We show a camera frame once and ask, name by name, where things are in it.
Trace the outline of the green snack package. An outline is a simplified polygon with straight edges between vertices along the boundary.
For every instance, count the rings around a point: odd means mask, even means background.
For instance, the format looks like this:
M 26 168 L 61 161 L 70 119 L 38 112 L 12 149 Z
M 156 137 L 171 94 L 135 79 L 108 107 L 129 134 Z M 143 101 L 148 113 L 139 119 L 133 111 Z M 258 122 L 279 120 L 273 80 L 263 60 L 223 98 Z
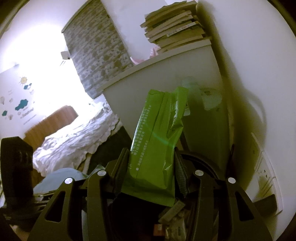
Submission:
M 188 90 L 150 90 L 130 149 L 121 191 L 172 207 L 175 203 L 174 149 L 183 131 Z

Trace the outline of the white milk carton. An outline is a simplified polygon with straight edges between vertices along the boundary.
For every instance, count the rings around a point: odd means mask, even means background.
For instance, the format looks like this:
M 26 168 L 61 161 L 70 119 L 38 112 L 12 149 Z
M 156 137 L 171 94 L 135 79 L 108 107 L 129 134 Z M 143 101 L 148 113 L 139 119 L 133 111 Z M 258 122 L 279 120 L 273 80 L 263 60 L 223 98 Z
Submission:
M 169 223 L 184 207 L 185 203 L 177 201 L 160 219 L 159 223 Z

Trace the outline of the black round trash bin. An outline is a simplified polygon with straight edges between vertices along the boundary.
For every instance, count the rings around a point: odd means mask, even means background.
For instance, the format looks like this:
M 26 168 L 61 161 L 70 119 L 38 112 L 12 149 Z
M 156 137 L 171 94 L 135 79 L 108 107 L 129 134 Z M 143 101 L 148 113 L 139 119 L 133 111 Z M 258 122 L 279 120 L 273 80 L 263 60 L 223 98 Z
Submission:
M 222 240 L 218 187 L 223 176 L 205 157 L 174 151 L 129 167 L 111 205 L 111 240 Z

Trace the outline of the round grey table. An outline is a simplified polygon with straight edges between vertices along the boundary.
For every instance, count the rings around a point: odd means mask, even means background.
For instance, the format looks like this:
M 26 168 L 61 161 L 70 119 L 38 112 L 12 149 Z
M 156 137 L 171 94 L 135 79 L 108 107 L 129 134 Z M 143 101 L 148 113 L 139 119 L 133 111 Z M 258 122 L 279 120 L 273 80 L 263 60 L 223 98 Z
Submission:
M 39 184 L 37 184 L 33 188 L 33 193 L 37 195 L 55 191 L 67 178 L 72 178 L 75 182 L 78 182 L 79 187 L 87 188 L 90 176 L 93 174 L 97 175 L 97 173 L 102 174 L 103 172 L 106 173 L 107 171 L 101 165 L 98 165 L 98 167 L 96 167 L 89 175 L 73 168 L 58 169 L 48 174 Z

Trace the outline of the black power adapter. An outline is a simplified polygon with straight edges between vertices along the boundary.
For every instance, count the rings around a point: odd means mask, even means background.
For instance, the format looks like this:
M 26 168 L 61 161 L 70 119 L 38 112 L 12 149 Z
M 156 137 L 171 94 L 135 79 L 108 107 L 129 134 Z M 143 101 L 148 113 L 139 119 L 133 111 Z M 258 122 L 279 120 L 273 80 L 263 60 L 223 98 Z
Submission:
M 278 209 L 275 194 L 256 201 L 253 204 L 262 217 L 269 217 L 272 214 L 275 214 Z

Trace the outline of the bed with white duvet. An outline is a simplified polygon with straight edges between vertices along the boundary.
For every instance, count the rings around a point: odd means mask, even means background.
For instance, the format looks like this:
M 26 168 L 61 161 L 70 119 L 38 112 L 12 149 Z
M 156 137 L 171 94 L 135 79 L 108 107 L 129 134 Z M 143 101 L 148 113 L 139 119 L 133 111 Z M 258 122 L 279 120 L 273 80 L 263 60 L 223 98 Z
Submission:
M 43 177 L 61 168 L 77 169 L 121 127 L 119 117 L 101 94 L 71 124 L 45 137 L 33 153 L 33 168 Z

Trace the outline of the red snack wrapper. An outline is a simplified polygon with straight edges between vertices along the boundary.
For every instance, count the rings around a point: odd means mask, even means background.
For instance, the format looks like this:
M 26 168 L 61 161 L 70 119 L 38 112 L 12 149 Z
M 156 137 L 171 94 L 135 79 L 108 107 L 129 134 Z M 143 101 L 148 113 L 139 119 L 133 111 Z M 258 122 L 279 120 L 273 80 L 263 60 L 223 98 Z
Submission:
M 155 237 L 164 237 L 166 235 L 166 226 L 161 223 L 155 224 L 153 235 Z

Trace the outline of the brown wooden headboard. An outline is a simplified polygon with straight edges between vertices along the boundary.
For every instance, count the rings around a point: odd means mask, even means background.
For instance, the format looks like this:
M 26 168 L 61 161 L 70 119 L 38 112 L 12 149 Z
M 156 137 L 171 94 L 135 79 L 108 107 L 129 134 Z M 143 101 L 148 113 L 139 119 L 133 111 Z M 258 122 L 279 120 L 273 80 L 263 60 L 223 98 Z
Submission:
M 26 131 L 23 140 L 35 151 L 41 147 L 47 136 L 73 123 L 77 117 L 75 109 L 65 105 Z

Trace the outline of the white cabinet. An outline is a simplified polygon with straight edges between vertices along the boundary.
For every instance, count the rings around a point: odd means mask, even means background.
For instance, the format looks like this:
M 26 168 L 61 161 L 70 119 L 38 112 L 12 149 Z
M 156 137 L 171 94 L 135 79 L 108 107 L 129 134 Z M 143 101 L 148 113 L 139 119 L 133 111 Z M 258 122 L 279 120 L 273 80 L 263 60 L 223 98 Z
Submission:
M 129 68 L 100 87 L 107 102 L 134 135 L 147 94 L 182 87 L 182 80 L 194 77 L 202 88 L 214 88 L 223 97 L 219 112 L 203 112 L 185 118 L 184 134 L 189 150 L 206 156 L 221 170 L 226 169 L 230 150 L 229 121 L 221 74 L 210 40 L 187 44 Z

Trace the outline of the patterned window curtain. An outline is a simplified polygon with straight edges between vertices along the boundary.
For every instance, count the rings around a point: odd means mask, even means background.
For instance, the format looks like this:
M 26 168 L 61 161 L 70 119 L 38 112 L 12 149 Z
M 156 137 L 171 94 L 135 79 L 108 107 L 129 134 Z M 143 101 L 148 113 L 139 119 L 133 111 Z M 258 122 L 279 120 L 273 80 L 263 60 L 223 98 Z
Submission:
M 85 92 L 95 99 L 100 86 L 133 66 L 101 1 L 87 1 L 62 29 Z

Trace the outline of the stack of books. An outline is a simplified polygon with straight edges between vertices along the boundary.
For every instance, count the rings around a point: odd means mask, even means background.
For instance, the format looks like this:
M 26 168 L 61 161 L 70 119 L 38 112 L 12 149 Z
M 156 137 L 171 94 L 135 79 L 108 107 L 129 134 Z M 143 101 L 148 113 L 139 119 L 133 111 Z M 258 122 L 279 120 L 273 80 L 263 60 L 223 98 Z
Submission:
M 163 6 L 145 16 L 140 25 L 145 37 L 161 54 L 186 44 L 211 39 L 197 16 L 196 1 L 181 1 Z

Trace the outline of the white wall power strip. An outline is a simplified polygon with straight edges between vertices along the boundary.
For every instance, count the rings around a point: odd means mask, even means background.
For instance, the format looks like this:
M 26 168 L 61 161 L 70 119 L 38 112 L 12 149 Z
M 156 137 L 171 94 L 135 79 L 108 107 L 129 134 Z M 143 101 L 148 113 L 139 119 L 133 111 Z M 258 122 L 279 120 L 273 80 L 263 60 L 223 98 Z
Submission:
M 259 186 L 257 194 L 258 200 L 266 199 L 274 195 L 276 201 L 276 211 L 274 215 L 278 215 L 283 210 L 280 187 L 271 161 L 253 132 L 251 132 L 250 159 Z

